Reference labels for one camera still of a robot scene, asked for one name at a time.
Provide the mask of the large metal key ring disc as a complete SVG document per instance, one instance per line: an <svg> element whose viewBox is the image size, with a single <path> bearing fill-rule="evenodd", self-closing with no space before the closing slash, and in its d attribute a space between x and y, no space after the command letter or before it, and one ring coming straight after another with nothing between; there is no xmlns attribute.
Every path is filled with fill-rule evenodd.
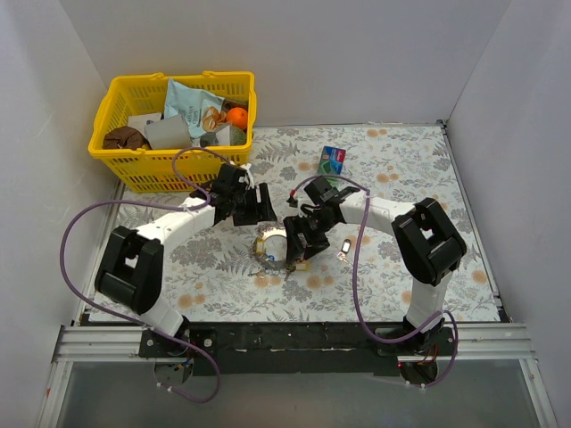
<svg viewBox="0 0 571 428"><path fill-rule="evenodd" d="M263 268L279 270L286 267L286 231L281 226L271 226L261 230L255 238L252 251L254 258Z"/></svg>

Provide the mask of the yellow key tag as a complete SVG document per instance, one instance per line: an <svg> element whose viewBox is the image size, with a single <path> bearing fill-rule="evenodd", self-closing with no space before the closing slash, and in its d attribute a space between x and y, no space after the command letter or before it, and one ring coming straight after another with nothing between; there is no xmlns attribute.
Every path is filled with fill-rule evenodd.
<svg viewBox="0 0 571 428"><path fill-rule="evenodd" d="M310 267L310 264L308 262L301 262L301 263L296 263L294 267L298 271L307 271Z"/></svg>

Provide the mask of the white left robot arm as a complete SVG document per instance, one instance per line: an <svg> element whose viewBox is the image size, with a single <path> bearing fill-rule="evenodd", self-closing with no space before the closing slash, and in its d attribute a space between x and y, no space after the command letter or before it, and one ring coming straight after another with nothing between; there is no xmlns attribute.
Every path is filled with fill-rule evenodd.
<svg viewBox="0 0 571 428"><path fill-rule="evenodd" d="M269 187L247 167L223 164L210 187L196 189L173 211L133 229L116 227L95 277L95 290L161 331L159 345L178 357L190 344L186 318L161 296L164 257L190 237L231 218L235 226L275 221Z"/></svg>

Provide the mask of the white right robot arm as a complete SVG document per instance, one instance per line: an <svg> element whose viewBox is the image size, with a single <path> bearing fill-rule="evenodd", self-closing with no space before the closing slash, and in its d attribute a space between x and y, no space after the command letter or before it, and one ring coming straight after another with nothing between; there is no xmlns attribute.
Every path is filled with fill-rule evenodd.
<svg viewBox="0 0 571 428"><path fill-rule="evenodd" d="M443 318L451 316L443 301L453 272L467 253L464 239L433 198L417 203L389 201L373 196L353 180L337 189L329 179L328 175L308 177L291 190L287 202L298 213L284 220L286 265L293 266L327 249L327 232L339 224L390 235L412 276L411 301L403 319L407 329L401 337L386 339L367 325L362 328L374 342L404 342L414 354L428 352L436 343L435 332Z"/></svg>

